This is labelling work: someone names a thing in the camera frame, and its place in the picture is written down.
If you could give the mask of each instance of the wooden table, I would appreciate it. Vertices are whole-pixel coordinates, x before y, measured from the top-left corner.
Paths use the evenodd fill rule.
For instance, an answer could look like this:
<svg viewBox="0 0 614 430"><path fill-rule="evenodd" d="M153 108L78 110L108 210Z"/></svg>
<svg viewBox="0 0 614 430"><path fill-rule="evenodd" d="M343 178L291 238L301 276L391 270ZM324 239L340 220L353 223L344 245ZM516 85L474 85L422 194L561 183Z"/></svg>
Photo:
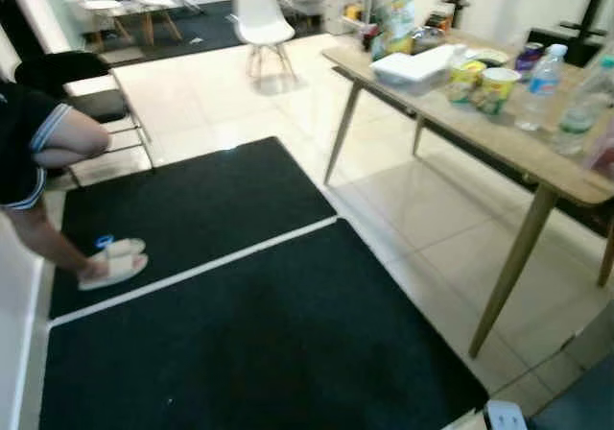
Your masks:
<svg viewBox="0 0 614 430"><path fill-rule="evenodd" d="M492 43L458 32L454 32L449 40L453 43L463 42L472 47L487 46L505 50ZM538 184L531 207L509 251L507 261L490 295L469 348L469 354L475 357L522 273L556 200L559 197L565 197L574 203L591 206L614 197L612 181L583 169L575 159L556 154L548 143L550 132L555 130L560 113L564 110L566 97L583 78L583 70L571 66L565 67L564 78L547 117L544 130L529 133L518 130L513 124L527 92L524 86L517 85L514 88L500 115L488 116L469 105L450 104L441 90L442 82L431 83L421 88L396 87L379 82L369 67L371 60L366 53L344 47L326 49L322 53L335 62L352 82L326 169L324 183L328 183L330 179L357 99L361 90L365 89L385 97L396 107L402 107L408 112L415 113L417 127L413 140L414 151L425 121L428 120L429 125L435 125L452 134L453 142L456 139L463 144L468 144L475 150L482 151L499 162L524 173ZM588 137L589 143L598 132L591 132Z"/></svg>

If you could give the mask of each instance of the white tile floor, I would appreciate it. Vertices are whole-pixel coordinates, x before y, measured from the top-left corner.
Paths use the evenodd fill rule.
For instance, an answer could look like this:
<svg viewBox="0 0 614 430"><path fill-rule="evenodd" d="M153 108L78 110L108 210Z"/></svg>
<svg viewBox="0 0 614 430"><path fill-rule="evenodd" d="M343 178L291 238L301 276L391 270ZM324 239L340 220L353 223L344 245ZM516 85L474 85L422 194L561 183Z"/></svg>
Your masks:
<svg viewBox="0 0 614 430"><path fill-rule="evenodd" d="M489 392L535 412L579 376L578 365L554 353L613 298L612 282L595 285L603 239L554 213L478 359L469 359L531 197L434 135L425 134L420 159L412 157L413 121L367 94L324 188L349 84L319 52L348 41L292 41L298 83L280 75L271 56L257 86L246 75L246 46L122 67L117 76L152 133L157 164L279 137ZM78 172L90 182L146 167L136 150Z"/></svg>

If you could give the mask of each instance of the slipper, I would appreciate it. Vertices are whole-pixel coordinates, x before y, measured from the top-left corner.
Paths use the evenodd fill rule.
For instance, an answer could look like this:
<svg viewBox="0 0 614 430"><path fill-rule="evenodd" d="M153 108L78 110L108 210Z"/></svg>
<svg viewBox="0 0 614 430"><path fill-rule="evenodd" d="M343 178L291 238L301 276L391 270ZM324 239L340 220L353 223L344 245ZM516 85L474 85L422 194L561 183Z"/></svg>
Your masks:
<svg viewBox="0 0 614 430"><path fill-rule="evenodd" d="M134 266L134 257L142 257L142 261L136 266ZM93 281L80 281L79 290L91 291L131 279L141 273L147 266L148 261L149 258L147 254L111 256L108 258L108 275L105 278L95 279Z"/></svg>
<svg viewBox="0 0 614 430"><path fill-rule="evenodd" d="M107 245L102 251L90 257L92 260L102 261L111 257L123 255L137 255L145 250L145 242L138 238L126 238Z"/></svg>

